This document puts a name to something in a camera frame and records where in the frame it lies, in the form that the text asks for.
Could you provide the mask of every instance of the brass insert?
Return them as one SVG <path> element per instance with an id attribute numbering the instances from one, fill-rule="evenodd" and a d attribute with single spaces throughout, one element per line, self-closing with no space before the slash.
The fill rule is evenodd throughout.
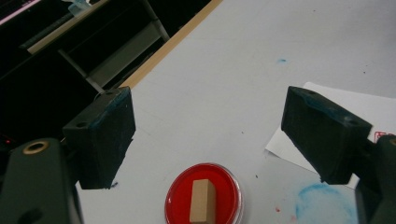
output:
<path id="1" fill-rule="evenodd" d="M 47 141 L 34 142 L 23 149 L 23 154 L 33 155 L 39 153 L 49 147 L 50 143 Z"/>

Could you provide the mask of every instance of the petri dish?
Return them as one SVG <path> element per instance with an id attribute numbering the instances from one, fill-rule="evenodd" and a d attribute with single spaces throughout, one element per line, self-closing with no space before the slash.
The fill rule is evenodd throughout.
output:
<path id="1" fill-rule="evenodd" d="M 216 223 L 240 224 L 243 199 L 239 184 L 229 170 L 215 163 L 194 165 L 175 179 L 166 195 L 166 223 L 190 224 L 192 182 L 197 179 L 209 179 L 216 188 Z"/>

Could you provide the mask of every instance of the white table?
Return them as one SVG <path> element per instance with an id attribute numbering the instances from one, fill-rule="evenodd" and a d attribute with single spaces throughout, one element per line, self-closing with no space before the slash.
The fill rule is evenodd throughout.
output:
<path id="1" fill-rule="evenodd" d="M 134 141 L 114 189 L 79 191 L 86 223 L 165 223 L 174 179 L 208 161 L 238 178 L 244 223 L 306 223 L 295 204 L 318 176 L 264 153 L 287 87 L 394 98 L 395 21 L 393 0 L 224 0 L 132 89 Z"/>

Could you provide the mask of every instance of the wooden block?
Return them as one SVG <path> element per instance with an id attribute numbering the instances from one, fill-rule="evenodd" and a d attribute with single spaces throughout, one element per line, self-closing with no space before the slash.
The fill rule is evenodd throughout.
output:
<path id="1" fill-rule="evenodd" d="M 192 183 L 190 224 L 216 224 L 216 188 L 208 179 Z"/>

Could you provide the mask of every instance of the blue ink mark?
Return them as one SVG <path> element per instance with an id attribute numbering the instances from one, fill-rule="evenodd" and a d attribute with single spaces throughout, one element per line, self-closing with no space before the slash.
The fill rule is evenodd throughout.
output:
<path id="1" fill-rule="evenodd" d="M 358 223 L 353 200 L 326 184 L 302 189 L 295 209 L 299 223 Z"/>
<path id="2" fill-rule="evenodd" d="M 277 60 L 277 63 L 286 63 L 286 62 L 287 62 L 286 59 L 279 59 L 279 60 Z"/>

